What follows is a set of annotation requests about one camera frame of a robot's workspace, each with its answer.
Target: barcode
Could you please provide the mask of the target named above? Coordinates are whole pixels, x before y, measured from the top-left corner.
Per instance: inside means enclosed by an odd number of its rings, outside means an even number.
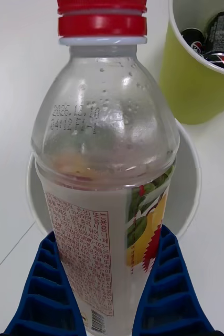
[[[92,330],[106,334],[105,332],[105,319],[102,315],[92,310]]]

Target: clear plastic bottle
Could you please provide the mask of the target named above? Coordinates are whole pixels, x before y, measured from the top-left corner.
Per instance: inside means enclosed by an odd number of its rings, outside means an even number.
[[[70,61],[31,141],[61,261],[95,335],[131,333],[179,146],[175,119],[136,57],[145,4],[59,1]]]

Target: battery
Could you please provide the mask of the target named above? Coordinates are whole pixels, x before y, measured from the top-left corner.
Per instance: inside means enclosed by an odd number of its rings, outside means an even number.
[[[224,54],[219,52],[216,54],[204,55],[204,58],[212,64],[224,69]]]
[[[203,33],[197,28],[188,28],[181,32],[182,37],[187,44],[198,54],[202,54],[202,48],[205,42]]]
[[[205,53],[224,54],[224,12],[220,12],[207,27]]]

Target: bottle cap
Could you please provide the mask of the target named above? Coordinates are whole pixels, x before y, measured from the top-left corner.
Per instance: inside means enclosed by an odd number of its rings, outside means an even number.
[[[58,0],[58,14],[76,10],[132,9],[145,13],[147,0]]]
[[[145,36],[146,0],[58,0],[61,37]]]

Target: yellow-green paper cup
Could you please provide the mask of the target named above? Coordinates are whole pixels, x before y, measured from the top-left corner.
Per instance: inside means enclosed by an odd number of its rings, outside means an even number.
[[[180,34],[186,28],[204,32],[221,11],[224,0],[169,0],[160,86],[182,123],[202,123],[224,111],[224,69],[200,57]]]

